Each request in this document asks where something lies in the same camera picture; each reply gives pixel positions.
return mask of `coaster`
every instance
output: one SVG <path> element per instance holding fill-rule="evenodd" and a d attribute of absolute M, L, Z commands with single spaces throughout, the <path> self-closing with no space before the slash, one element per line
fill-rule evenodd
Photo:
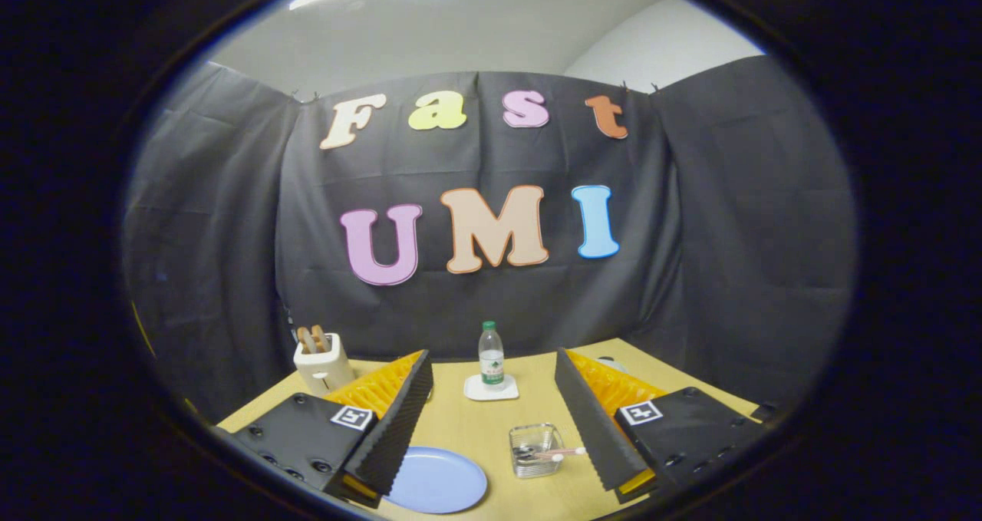
<path fill-rule="evenodd" d="M 471 400 L 509 400 L 519 397 L 519 385 L 512 375 L 505 374 L 505 386 L 501 391 L 488 391 L 481 382 L 481 374 L 470 375 L 463 382 L 463 395 Z"/>

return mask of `black cloth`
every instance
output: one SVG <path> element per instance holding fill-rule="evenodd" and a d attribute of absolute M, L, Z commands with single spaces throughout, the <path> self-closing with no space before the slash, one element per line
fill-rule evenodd
<path fill-rule="evenodd" d="M 464 97 L 463 126 L 414 130 L 415 101 L 431 91 Z M 514 90 L 544 95 L 550 120 L 541 128 L 512 128 L 502 97 Z M 319 150 L 339 101 L 385 92 L 348 146 Z M 585 99 L 606 94 L 624 109 L 631 135 L 606 137 Z M 441 193 L 480 191 L 495 214 L 514 186 L 543 188 L 539 221 L 549 258 L 539 265 L 448 272 L 453 256 L 451 213 Z M 571 191 L 611 189 L 611 234 L 620 252 L 606 259 L 578 254 L 582 214 Z M 331 95 L 301 108 L 283 162 L 277 225 L 277 283 L 294 322 L 319 323 L 339 333 L 353 356 L 395 357 L 422 348 L 443 358 L 474 359 L 481 322 L 493 319 L 505 353 L 535 354 L 633 331 L 647 350 L 680 359 L 677 315 L 665 301 L 676 285 L 680 218 L 665 137 L 645 94 L 591 81 L 543 74 L 456 73 L 413 77 Z M 348 262 L 341 214 L 378 213 L 375 259 L 397 258 L 391 206 L 415 203 L 420 265 L 405 283 L 375 286 Z"/>
<path fill-rule="evenodd" d="M 512 128 L 508 91 L 544 95 L 550 121 Z M 414 130 L 415 101 L 464 97 L 460 128 Z M 355 141 L 320 150 L 333 106 L 386 94 Z M 620 105 L 628 137 L 601 133 L 585 99 Z M 539 265 L 448 272 L 440 195 L 544 191 Z M 578 254 L 575 186 L 603 185 L 621 249 Z M 125 222 L 127 284 L 162 375 L 221 420 L 292 370 L 281 320 L 339 333 L 351 357 L 421 348 L 473 359 L 494 319 L 506 357 L 621 337 L 757 402 L 800 392 L 834 342 L 855 264 L 848 178 L 831 135 L 767 57 L 639 94 L 568 77 L 453 73 L 366 85 L 298 104 L 209 64 L 147 133 Z M 341 214 L 372 209 L 373 252 L 395 262 L 391 206 L 420 204 L 417 271 L 375 286 L 348 263 Z M 477 255 L 482 256 L 476 248 Z"/>
<path fill-rule="evenodd" d="M 680 180 L 684 370 L 790 405 L 839 336 L 857 262 L 855 203 L 834 137 L 766 56 L 652 95 Z"/>
<path fill-rule="evenodd" d="M 208 64 L 163 101 L 127 197 L 123 264 L 161 378 L 218 422 L 292 370 L 273 239 L 298 105 Z"/>

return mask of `plate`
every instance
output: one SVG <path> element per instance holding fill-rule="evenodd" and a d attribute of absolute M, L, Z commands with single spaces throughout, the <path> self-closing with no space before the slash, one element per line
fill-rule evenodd
<path fill-rule="evenodd" d="M 385 499 L 420 513 L 453 513 L 479 503 L 487 487 L 484 471 L 470 459 L 443 448 L 410 447 Z"/>

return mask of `peach letter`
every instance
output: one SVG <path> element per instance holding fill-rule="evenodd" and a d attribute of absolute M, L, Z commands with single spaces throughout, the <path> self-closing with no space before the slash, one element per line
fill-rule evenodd
<path fill-rule="evenodd" d="M 501 216 L 495 217 L 477 189 L 443 193 L 440 203 L 450 209 L 453 225 L 453 258 L 447 262 L 447 272 L 470 273 L 481 269 L 481 259 L 474 255 L 475 242 L 493 266 L 500 265 L 509 240 L 512 241 L 512 251 L 508 254 L 510 265 L 546 262 L 549 251 L 542 247 L 539 228 L 539 201 L 544 195 L 540 186 L 514 186 L 501 207 Z"/>

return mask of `water bottle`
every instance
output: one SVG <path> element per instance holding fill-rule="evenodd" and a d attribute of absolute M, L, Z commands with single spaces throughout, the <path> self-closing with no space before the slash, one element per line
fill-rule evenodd
<path fill-rule="evenodd" d="M 505 386 L 505 348 L 495 330 L 494 322 L 484 322 L 477 345 L 477 357 L 481 364 L 481 382 L 488 391 L 501 391 Z"/>

